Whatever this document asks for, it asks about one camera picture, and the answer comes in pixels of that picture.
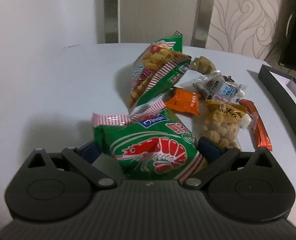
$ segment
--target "green snack bag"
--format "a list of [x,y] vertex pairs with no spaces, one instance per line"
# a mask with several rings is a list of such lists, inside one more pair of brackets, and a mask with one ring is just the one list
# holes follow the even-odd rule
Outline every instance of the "green snack bag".
[[131,118],[93,114],[92,124],[99,150],[119,161],[127,179],[183,182],[207,164],[191,132],[163,101]]
[[182,54],[183,36],[152,43],[133,64],[129,109],[143,105],[173,87],[189,68],[191,57]]

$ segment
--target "wallpaper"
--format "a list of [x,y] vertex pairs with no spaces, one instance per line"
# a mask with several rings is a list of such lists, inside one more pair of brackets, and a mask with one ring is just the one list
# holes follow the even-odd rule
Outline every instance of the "wallpaper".
[[295,6],[296,0],[214,0],[206,48],[277,64]]

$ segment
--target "ribbed gray surface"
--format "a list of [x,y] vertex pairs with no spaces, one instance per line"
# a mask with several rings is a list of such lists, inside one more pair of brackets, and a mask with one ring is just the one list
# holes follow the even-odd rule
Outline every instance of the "ribbed gray surface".
[[176,181],[124,181],[100,191],[87,209],[52,224],[15,220],[0,232],[4,240],[165,240],[165,239],[296,239],[296,229],[280,220],[242,224],[217,213],[200,191]]

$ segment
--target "screw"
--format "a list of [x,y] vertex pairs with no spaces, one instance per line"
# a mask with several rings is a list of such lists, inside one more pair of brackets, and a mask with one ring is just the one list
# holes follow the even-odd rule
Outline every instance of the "screw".
[[189,178],[186,180],[186,184],[189,186],[199,186],[201,184],[201,180],[197,178]]
[[114,180],[111,179],[111,178],[102,178],[102,179],[99,179],[98,183],[100,186],[111,186],[112,184],[114,184]]

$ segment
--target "triangular hole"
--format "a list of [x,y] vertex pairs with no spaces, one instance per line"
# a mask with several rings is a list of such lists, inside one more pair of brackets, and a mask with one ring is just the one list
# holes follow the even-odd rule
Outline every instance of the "triangular hole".
[[271,165],[269,159],[267,158],[266,154],[264,154],[264,153],[259,154],[255,165],[272,168],[272,165]]
[[28,168],[42,167],[45,165],[46,163],[44,162],[41,153],[36,153],[32,161],[30,162]]

